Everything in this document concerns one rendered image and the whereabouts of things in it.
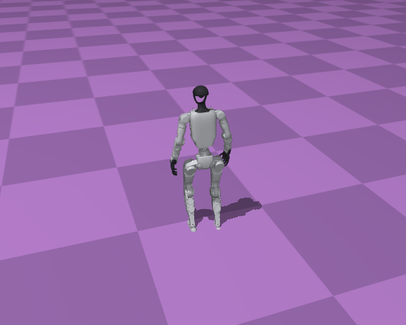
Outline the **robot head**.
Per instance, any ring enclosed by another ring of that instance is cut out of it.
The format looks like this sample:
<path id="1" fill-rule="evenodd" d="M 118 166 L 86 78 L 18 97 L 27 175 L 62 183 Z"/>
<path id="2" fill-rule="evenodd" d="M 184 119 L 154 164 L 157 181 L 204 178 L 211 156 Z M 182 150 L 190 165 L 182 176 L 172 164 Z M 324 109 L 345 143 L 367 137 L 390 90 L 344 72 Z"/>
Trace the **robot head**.
<path id="1" fill-rule="evenodd" d="M 198 104 L 198 109 L 195 110 L 195 112 L 202 113 L 202 112 L 209 112 L 210 111 L 210 109 L 208 109 L 206 107 L 206 104 L 205 104 L 207 95 L 208 95 L 208 90 L 207 90 L 207 88 L 205 86 L 199 85 L 199 86 L 194 88 L 193 96 L 194 96 L 195 102 Z M 204 97 L 204 100 L 202 102 L 197 102 L 196 101 L 196 96 L 199 96 L 199 98 L 203 98 L 204 96 L 205 97 Z"/>

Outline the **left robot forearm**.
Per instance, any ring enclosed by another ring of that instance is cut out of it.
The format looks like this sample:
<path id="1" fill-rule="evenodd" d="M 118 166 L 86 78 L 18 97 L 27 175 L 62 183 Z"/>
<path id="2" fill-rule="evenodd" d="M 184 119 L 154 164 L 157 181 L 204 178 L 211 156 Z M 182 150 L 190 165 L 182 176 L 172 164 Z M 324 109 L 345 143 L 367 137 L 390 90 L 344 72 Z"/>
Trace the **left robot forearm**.
<path id="1" fill-rule="evenodd" d="M 178 161 L 178 157 L 179 157 L 179 154 L 180 154 L 181 146 L 176 145 L 176 142 L 177 142 L 177 137 L 175 138 L 175 142 L 174 142 L 174 145 L 173 145 L 171 162 L 174 159 Z"/>

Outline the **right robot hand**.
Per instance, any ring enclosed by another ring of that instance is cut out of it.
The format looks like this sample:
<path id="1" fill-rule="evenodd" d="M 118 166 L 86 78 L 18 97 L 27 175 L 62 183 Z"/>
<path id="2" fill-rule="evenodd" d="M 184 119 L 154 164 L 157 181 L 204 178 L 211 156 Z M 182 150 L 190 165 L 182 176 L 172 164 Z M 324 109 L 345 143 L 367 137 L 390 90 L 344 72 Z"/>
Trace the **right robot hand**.
<path id="1" fill-rule="evenodd" d="M 228 164 L 228 162 L 229 162 L 229 155 L 230 155 L 230 152 L 231 152 L 231 150 L 229 150 L 228 153 L 226 153 L 225 151 L 223 151 L 223 153 L 221 153 L 221 154 L 219 155 L 219 156 L 223 155 L 222 159 L 223 159 L 223 162 L 225 161 L 224 164 L 227 162 L 227 163 L 224 165 L 224 167 L 225 167 L 225 166 Z"/>

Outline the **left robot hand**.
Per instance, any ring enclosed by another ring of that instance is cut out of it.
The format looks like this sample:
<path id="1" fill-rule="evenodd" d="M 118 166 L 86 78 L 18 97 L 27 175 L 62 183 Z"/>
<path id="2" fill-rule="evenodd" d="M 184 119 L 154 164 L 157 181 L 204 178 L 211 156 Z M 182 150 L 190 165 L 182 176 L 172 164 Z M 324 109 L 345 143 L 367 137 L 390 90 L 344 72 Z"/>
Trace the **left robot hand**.
<path id="1" fill-rule="evenodd" d="M 171 169 L 172 169 L 172 174 L 173 175 L 177 175 L 177 171 L 175 171 L 175 170 L 177 170 L 177 169 L 175 169 L 175 164 L 177 164 L 177 160 L 172 160 L 172 162 L 170 161 L 170 163 L 171 163 Z"/>

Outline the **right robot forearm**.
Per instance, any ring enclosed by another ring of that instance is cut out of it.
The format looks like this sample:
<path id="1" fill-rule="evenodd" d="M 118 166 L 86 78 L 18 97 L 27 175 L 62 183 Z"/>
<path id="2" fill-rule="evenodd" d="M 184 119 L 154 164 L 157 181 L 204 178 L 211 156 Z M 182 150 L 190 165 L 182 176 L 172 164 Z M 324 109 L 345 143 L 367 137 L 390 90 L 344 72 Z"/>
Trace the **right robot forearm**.
<path id="1" fill-rule="evenodd" d="M 229 139 L 224 139 L 224 149 L 226 153 L 231 150 L 232 136 Z"/>

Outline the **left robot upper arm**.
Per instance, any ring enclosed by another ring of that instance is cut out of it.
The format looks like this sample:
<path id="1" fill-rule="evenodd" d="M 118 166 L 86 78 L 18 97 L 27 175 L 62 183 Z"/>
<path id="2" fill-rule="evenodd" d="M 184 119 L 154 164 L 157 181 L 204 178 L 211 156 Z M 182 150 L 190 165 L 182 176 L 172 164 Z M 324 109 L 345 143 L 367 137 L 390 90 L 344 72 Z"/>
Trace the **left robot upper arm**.
<path id="1" fill-rule="evenodd" d="M 177 142 L 176 142 L 176 145 L 178 145 L 178 146 L 183 146 L 185 143 L 185 138 L 183 138 L 183 137 L 185 135 L 185 130 L 187 127 L 186 124 L 188 124 L 188 122 L 190 121 L 190 115 L 191 115 L 191 113 L 188 112 L 188 113 L 181 114 L 179 116 L 179 123 L 178 123 L 178 127 L 177 127 Z"/>

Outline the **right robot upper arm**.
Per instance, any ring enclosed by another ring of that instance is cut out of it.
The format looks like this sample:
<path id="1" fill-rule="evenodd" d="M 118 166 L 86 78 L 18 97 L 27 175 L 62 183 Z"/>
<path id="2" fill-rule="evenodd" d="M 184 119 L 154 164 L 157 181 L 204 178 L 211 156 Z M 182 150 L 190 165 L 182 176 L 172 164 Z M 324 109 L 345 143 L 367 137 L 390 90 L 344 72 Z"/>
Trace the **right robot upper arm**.
<path id="1" fill-rule="evenodd" d="M 231 132 L 229 130 L 229 124 L 226 119 L 226 115 L 222 110 L 215 110 L 217 119 L 219 119 L 219 124 L 223 130 L 221 137 L 223 139 L 229 139 L 231 137 Z"/>

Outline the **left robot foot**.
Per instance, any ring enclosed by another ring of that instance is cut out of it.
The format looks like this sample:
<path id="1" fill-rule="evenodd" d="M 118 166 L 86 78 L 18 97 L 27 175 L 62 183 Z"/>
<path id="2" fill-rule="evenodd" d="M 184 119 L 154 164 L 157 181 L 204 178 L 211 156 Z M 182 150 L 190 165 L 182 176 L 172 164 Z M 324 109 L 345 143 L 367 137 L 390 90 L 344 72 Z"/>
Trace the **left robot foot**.
<path id="1" fill-rule="evenodd" d="M 189 226 L 189 220 L 187 220 L 187 224 L 188 224 L 188 226 Z M 196 225 L 195 225 L 196 226 Z M 190 228 L 190 226 L 189 226 L 189 228 Z M 196 232 L 196 227 L 194 227 L 194 225 L 192 225 L 192 228 L 190 228 L 190 230 L 192 231 L 192 232 Z"/>

